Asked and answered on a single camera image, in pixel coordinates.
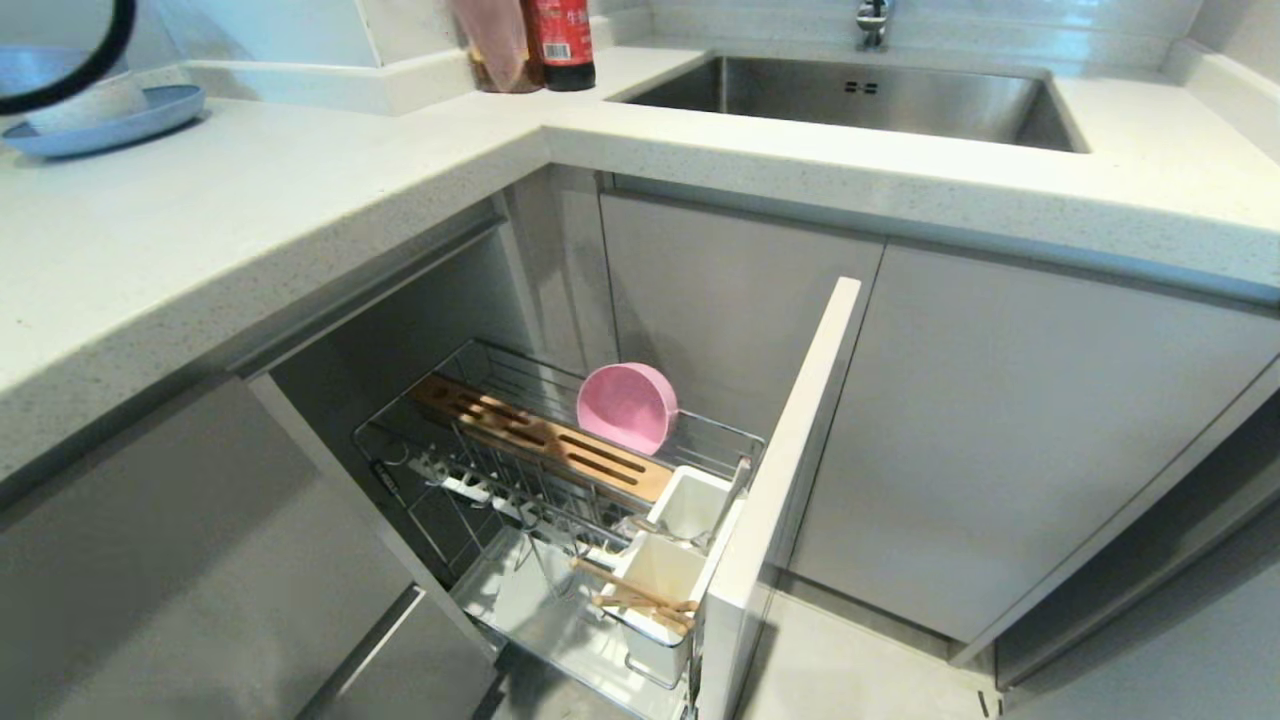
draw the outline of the faucet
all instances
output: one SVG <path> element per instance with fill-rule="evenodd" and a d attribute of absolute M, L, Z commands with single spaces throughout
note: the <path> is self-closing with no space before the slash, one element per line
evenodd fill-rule
<path fill-rule="evenodd" d="M 893 12 L 893 0 L 863 0 L 858 6 L 858 28 L 863 31 L 863 44 L 859 50 L 870 53 L 884 51 L 884 32 Z"/>

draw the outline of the white plastic cup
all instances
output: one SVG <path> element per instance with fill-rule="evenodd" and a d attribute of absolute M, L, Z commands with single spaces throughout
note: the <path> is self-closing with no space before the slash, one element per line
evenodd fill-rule
<path fill-rule="evenodd" d="M 55 135 L 97 127 L 146 109 L 147 96 L 142 87 L 133 73 L 124 72 L 99 81 L 56 105 L 27 113 L 27 122 L 40 135 Z"/>

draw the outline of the pink bowl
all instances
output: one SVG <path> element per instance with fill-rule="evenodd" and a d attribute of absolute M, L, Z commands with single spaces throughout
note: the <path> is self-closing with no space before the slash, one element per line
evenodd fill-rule
<path fill-rule="evenodd" d="M 676 428 L 676 389 L 649 365 L 605 365 L 577 392 L 577 424 L 623 447 L 653 455 Z"/>

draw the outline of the plastic bag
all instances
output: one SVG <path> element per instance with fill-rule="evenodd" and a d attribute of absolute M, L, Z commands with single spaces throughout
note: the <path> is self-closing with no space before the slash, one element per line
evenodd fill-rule
<path fill-rule="evenodd" d="M 529 61 L 520 0 L 449 0 L 449 6 L 494 85 L 500 92 L 511 92 Z"/>

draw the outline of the red bottle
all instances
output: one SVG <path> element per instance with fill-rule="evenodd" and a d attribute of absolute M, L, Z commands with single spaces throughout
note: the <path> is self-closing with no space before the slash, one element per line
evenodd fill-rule
<path fill-rule="evenodd" d="M 535 0 L 548 90 L 595 87 L 591 23 L 586 0 Z"/>

